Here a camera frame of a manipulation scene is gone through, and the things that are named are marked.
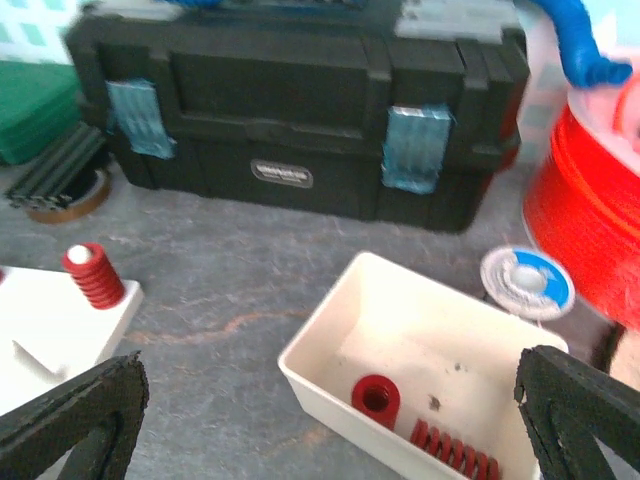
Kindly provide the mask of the white parts tray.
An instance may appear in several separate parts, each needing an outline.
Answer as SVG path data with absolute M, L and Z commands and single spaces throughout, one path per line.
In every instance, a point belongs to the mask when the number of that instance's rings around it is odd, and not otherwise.
M 358 254 L 282 351 L 302 409 L 407 479 L 455 472 L 412 445 L 418 420 L 495 458 L 505 479 L 540 475 L 514 399 L 526 348 L 565 349 L 558 335 L 369 252 Z M 387 429 L 351 404 L 379 374 L 400 392 Z

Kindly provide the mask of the white peg base plate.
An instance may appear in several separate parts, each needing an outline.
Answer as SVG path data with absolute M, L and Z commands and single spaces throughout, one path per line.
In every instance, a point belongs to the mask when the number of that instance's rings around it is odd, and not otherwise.
M 113 308 L 93 308 L 64 272 L 1 268 L 1 413 L 110 358 L 144 293 L 125 280 Z

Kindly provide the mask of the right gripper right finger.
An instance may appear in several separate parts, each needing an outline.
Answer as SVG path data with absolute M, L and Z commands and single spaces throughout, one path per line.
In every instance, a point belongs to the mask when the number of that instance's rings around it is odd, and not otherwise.
M 552 346 L 521 353 L 514 399 L 545 479 L 637 479 L 639 392 Z

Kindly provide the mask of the large red spring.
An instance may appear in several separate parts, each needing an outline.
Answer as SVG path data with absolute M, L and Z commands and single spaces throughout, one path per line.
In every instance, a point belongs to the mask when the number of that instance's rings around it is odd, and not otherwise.
M 71 246 L 62 265 L 93 308 L 107 310 L 124 298 L 124 284 L 100 244 Z

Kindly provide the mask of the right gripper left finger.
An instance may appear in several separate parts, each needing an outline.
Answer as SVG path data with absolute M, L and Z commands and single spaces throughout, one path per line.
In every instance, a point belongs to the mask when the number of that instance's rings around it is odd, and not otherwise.
M 149 401 L 138 351 L 112 357 L 1 416 L 1 477 L 123 479 Z

